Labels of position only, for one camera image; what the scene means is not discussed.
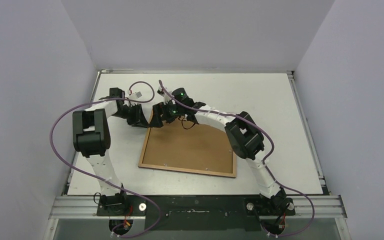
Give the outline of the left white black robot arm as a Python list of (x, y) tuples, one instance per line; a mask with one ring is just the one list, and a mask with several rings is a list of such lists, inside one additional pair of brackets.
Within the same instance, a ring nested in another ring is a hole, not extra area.
[(125, 103), (125, 99), (136, 101), (140, 97), (139, 92), (126, 96), (122, 89), (112, 87), (109, 95), (101, 99), (101, 103), (72, 114), (74, 149), (86, 158), (94, 174), (103, 178), (99, 183), (98, 210), (110, 215), (126, 215), (132, 211), (133, 206), (110, 159), (108, 118), (125, 119), (131, 127), (147, 128), (149, 123), (142, 106), (139, 103)]

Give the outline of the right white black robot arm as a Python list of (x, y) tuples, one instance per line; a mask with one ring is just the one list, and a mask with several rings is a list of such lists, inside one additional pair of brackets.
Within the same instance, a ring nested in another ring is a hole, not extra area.
[(194, 101), (182, 87), (168, 91), (161, 86), (157, 93), (164, 100), (153, 105), (150, 127), (161, 128), (163, 123), (171, 123), (182, 117), (196, 125), (210, 126), (226, 133), (233, 152), (237, 157), (246, 160), (255, 177), (259, 194), (264, 198), (264, 211), (270, 215), (278, 211), (280, 215), (294, 211), (295, 206), (287, 198), (285, 189), (276, 183), (267, 170), (264, 135), (247, 112), (219, 111), (204, 102)]

